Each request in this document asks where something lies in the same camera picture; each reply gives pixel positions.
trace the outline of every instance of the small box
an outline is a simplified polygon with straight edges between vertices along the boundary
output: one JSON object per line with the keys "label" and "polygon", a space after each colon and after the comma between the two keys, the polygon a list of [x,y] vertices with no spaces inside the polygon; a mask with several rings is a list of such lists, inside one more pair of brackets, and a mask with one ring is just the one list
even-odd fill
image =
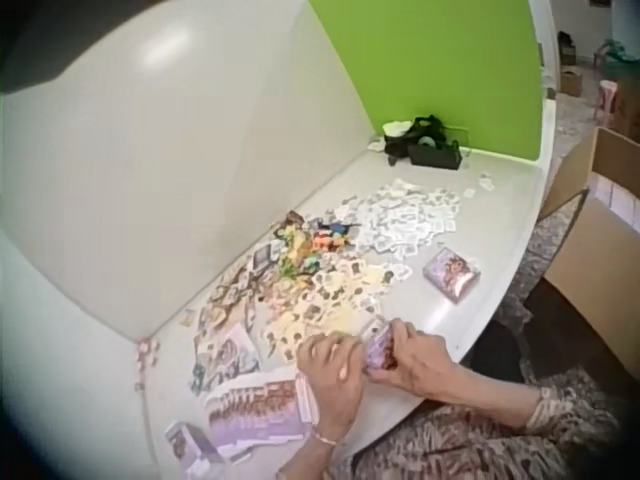
{"label": "small box", "polygon": [[563,69],[560,76],[560,91],[572,97],[582,96],[582,75],[572,69]]}
{"label": "small box", "polygon": [[576,64],[576,47],[573,45],[559,45],[560,63],[562,65]]}
{"label": "small box", "polygon": [[180,462],[186,478],[211,478],[224,469],[222,457],[218,455],[204,432],[184,422],[173,423],[164,433]]}
{"label": "small box", "polygon": [[620,82],[611,129],[640,143],[640,80]]}
{"label": "small box", "polygon": [[456,140],[440,149],[429,145],[409,145],[408,150],[412,165],[458,170],[462,163],[460,145]]}
{"label": "small box", "polygon": [[454,251],[443,248],[422,270],[424,277],[454,302],[477,282],[480,271]]}

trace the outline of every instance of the table surface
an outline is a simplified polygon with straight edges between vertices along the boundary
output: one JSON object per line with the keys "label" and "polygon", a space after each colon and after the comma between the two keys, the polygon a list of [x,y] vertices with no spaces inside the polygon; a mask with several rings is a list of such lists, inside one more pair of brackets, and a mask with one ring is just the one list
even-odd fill
{"label": "table surface", "polygon": [[[404,260],[413,268],[414,274],[383,297],[382,308],[388,318],[400,317],[421,330],[442,335],[451,357],[459,362],[500,304],[526,249],[542,202],[554,124],[555,105],[547,102],[538,162],[471,152],[459,171],[414,167],[405,161],[391,168],[385,155],[366,152],[297,211],[304,216],[321,214],[344,198],[367,195],[395,178],[427,189],[444,187],[456,192],[461,197],[457,231],[436,237],[430,246],[421,247],[417,256]],[[488,192],[478,184],[483,173],[492,178],[494,191]],[[474,198],[462,197],[467,188],[476,190]],[[457,305],[421,274],[422,267],[439,251],[440,242],[473,261],[481,270],[480,281]],[[390,255],[375,253],[367,256],[376,263],[392,259]],[[188,386],[194,359],[195,328],[195,325],[184,327],[174,319],[155,336],[161,344],[160,362],[147,374],[145,394],[151,438],[163,478],[178,478],[179,475],[178,463],[164,438],[165,428],[176,420],[206,428],[204,396],[195,397]],[[367,385],[357,421],[344,444],[336,449],[334,458],[352,455],[371,444],[402,421],[420,402],[421,399],[398,390]],[[256,448],[250,460],[229,467],[226,476],[273,478],[275,471],[300,444],[292,442]]]}

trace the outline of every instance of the stack of cards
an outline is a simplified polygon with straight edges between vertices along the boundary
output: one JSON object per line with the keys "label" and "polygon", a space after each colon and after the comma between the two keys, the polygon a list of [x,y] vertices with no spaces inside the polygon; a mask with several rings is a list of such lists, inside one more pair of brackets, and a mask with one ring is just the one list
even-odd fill
{"label": "stack of cards", "polygon": [[480,271],[448,248],[431,260],[424,277],[454,302],[459,302],[480,277]]}
{"label": "stack of cards", "polygon": [[317,415],[306,381],[292,366],[224,383],[207,398],[205,410],[211,443],[234,463],[257,445],[304,438]]}
{"label": "stack of cards", "polygon": [[216,478],[223,471],[222,458],[200,429],[176,422],[167,428],[164,436],[186,478]]}

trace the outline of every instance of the finger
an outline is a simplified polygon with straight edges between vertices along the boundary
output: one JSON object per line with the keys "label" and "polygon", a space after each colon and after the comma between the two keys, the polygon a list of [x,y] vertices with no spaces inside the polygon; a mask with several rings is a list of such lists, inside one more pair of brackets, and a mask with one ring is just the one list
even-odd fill
{"label": "finger", "polygon": [[405,343],[409,334],[407,332],[407,325],[399,318],[394,318],[391,321],[391,328],[393,330],[393,342],[395,344],[394,350]]}
{"label": "finger", "polygon": [[345,334],[341,332],[331,332],[324,339],[315,345],[316,353],[313,357],[314,362],[320,365],[326,365],[333,352],[334,345],[342,342]]}
{"label": "finger", "polygon": [[415,338],[418,336],[418,332],[416,332],[416,327],[413,326],[413,323],[407,322],[405,325],[407,326],[409,338]]}
{"label": "finger", "polygon": [[373,383],[397,387],[399,383],[397,370],[367,370],[367,376]]}
{"label": "finger", "polygon": [[320,343],[326,335],[324,333],[318,333],[317,335],[312,335],[307,338],[304,342],[300,344],[298,347],[297,357],[298,357],[298,370],[303,373],[306,373],[311,365],[311,360],[313,358],[313,350],[316,345]]}
{"label": "finger", "polygon": [[356,337],[345,337],[336,348],[333,357],[329,360],[331,367],[336,371],[347,364],[351,357],[351,353],[360,343],[360,339]]}
{"label": "finger", "polygon": [[351,350],[351,355],[345,363],[347,371],[344,373],[344,380],[346,382],[357,382],[360,380],[360,374],[364,367],[364,345],[362,343],[356,343]]}

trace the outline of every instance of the card wrapper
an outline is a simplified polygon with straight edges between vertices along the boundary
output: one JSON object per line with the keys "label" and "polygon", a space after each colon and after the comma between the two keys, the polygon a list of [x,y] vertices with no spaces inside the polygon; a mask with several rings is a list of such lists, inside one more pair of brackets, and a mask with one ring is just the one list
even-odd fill
{"label": "card wrapper", "polygon": [[393,330],[391,324],[381,316],[376,316],[360,333],[365,342],[365,368],[371,370],[388,370],[397,363],[393,357]]}
{"label": "card wrapper", "polygon": [[422,273],[455,303],[459,302],[480,278],[477,268],[449,248],[443,248],[424,267]]}

